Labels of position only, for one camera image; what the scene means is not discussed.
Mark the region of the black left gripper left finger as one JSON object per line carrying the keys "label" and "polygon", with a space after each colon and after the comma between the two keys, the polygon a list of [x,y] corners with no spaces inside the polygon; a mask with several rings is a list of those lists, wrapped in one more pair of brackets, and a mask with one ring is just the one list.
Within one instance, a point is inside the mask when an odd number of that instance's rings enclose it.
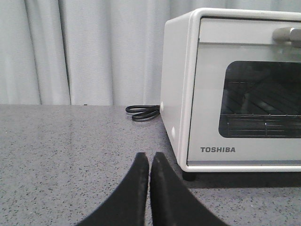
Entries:
{"label": "black left gripper left finger", "polygon": [[114,192],[79,226],[143,226],[148,191],[149,162],[137,153],[128,173]]}

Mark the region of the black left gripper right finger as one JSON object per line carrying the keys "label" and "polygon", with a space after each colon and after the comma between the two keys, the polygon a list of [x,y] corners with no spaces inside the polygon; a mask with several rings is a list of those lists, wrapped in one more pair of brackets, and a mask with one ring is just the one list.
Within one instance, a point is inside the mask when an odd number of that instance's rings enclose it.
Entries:
{"label": "black left gripper right finger", "polygon": [[192,195],[161,152],[153,158],[150,178],[154,226],[226,225]]}

